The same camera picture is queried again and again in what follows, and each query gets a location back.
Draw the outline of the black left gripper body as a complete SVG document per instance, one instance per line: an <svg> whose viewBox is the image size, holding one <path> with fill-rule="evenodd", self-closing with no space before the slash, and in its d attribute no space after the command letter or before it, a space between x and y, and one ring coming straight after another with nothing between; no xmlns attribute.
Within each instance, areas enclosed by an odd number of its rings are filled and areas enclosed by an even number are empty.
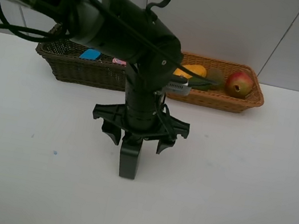
<svg viewBox="0 0 299 224"><path fill-rule="evenodd" d="M163 89L149 91L139 82L126 79L124 104L97 104L92 114L94 119L104 119L142 138L169 141L175 141L178 135L187 138L190 125L172 117L169 112Z"/></svg>

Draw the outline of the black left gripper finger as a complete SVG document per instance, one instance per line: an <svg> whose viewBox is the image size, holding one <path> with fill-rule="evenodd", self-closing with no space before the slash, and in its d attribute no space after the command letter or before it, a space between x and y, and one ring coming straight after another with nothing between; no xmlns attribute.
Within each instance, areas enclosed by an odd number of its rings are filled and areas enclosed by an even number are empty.
<svg viewBox="0 0 299 224"><path fill-rule="evenodd" d="M115 145L120 144L122 137L122 130L120 127L107 120L103 120L102 132L109 136Z"/></svg>
<svg viewBox="0 0 299 224"><path fill-rule="evenodd" d="M161 137L158 140L158 144L157 144L157 149L156 149L156 153L160 154L163 150L173 147L175 145L176 139L172 139L169 137Z"/></svg>

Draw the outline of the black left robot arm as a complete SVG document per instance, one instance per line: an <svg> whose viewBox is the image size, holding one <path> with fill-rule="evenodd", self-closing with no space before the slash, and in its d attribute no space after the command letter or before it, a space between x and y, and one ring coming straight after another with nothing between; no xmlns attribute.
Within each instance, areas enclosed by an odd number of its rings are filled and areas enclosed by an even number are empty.
<svg viewBox="0 0 299 224"><path fill-rule="evenodd" d="M52 18L59 34L11 25L1 16L0 29L29 41L64 39L125 61L125 103L96 105L94 118L115 144L139 151L143 141L158 141L157 151L187 137L189 124L169 113L165 88L183 59L181 43L159 21L151 5L141 9L130 0L9 0Z"/></svg>

